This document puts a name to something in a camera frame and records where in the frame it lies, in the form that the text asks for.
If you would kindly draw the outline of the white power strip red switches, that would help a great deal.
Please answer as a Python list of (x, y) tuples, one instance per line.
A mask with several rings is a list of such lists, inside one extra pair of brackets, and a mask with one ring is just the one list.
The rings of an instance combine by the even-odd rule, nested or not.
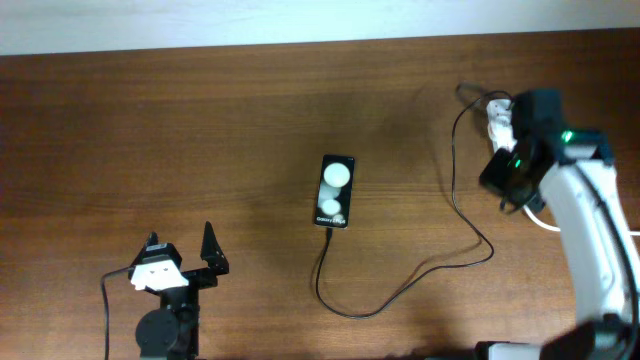
[(517, 140), (513, 137), (513, 129), (510, 125), (505, 126), (491, 123), (488, 125), (488, 135), (495, 152), (501, 148), (512, 151), (517, 144)]

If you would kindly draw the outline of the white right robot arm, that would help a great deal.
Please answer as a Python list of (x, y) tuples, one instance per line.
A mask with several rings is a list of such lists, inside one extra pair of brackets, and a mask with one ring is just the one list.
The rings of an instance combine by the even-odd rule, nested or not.
[(548, 208), (576, 294), (576, 325), (542, 345), (486, 342), (482, 359), (636, 359), (639, 255), (604, 133), (570, 127), (561, 96), (532, 90), (486, 106), (494, 155), (480, 184), (502, 205)]

